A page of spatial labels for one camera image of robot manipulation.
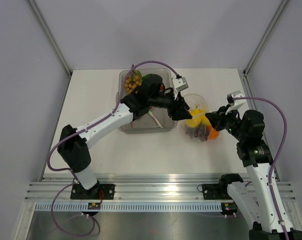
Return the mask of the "orange fruit toy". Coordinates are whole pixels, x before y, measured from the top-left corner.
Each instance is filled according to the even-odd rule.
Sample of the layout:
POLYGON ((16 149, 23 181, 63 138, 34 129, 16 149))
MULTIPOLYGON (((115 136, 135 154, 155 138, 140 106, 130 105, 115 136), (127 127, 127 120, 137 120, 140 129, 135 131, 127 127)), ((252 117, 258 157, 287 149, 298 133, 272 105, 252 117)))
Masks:
POLYGON ((208 140, 215 140, 216 138, 219 137, 219 132, 216 131, 212 126, 209 126, 208 129, 209 129, 209 135, 207 137, 208 140))

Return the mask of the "yellow lemon toy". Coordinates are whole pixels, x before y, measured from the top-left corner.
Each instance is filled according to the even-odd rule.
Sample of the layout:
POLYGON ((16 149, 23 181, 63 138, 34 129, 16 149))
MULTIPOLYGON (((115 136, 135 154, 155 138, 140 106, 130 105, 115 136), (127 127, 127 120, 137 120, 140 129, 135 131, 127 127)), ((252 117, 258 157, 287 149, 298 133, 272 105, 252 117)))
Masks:
POLYGON ((190 128, 196 128, 201 123, 201 115, 202 111, 198 108, 195 108, 190 111, 192 119, 188 119, 185 121, 185 124, 190 128))
POLYGON ((202 114, 202 115, 200 116, 200 118, 201 118, 201 123, 202 123, 203 125, 205 125, 205 126, 211 126, 211 123, 210 123, 209 119, 206 117, 205 114, 202 114))

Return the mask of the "clear dotted zip top bag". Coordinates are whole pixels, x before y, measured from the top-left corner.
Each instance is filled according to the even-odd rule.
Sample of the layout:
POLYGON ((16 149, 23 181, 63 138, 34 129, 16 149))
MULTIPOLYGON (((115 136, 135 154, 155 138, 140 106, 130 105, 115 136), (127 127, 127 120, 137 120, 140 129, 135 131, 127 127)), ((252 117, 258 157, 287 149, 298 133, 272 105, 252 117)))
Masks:
POLYGON ((209 112, 206 100, 195 93, 185 95, 184 100, 189 106, 192 119, 183 120, 180 123, 182 132, 191 140, 202 143, 217 139, 219 132, 213 129, 205 115, 209 112))

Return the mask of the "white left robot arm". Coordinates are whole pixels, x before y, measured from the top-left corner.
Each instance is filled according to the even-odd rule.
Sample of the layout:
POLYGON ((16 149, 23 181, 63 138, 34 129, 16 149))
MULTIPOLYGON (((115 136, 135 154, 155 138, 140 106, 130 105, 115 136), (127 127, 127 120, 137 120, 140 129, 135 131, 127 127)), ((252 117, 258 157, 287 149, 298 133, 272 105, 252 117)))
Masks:
POLYGON ((161 90, 163 79, 150 73, 140 86, 118 100, 111 112, 80 127, 67 125, 62 129, 57 151, 79 182, 81 193, 86 198, 94 199, 99 194, 100 183, 90 166, 90 148, 99 140, 113 130, 138 120, 151 107, 166 109, 173 121, 192 118, 190 108, 181 95, 181 91, 189 87, 186 79, 178 75, 172 83, 172 87, 161 90))

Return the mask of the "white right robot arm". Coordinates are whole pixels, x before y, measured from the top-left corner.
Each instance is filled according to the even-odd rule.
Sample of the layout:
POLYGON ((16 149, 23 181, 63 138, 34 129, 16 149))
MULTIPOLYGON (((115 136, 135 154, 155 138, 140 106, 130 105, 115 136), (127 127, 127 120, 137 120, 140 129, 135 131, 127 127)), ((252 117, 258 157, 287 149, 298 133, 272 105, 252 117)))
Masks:
POLYGON ((222 106, 205 116, 214 130, 226 130, 238 141, 237 155, 250 177, 255 197, 251 197, 243 179, 236 173, 221 176, 217 189, 219 195, 231 197, 236 203, 250 228, 249 239, 302 240, 302 231, 294 228, 282 203, 272 169, 274 161, 262 139, 265 128, 263 114, 247 110, 238 117, 238 113, 222 106))

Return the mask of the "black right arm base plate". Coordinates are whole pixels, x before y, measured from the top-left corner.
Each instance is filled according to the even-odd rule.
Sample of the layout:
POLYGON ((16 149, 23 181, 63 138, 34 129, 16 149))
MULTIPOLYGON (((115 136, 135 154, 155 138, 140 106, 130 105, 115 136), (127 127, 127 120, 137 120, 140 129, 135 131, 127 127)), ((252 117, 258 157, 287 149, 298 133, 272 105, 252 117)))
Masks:
POLYGON ((204 200, 232 200, 227 191, 217 183, 199 184, 197 190, 202 193, 204 200))

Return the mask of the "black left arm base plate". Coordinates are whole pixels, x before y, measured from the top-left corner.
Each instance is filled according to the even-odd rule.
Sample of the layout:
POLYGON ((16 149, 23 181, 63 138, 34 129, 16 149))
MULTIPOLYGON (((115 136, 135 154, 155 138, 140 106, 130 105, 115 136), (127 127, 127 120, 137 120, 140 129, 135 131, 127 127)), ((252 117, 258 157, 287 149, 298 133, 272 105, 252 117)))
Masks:
POLYGON ((113 200, 115 195, 115 185, 100 183, 93 188, 84 189, 81 184, 72 186, 71 200, 113 200))

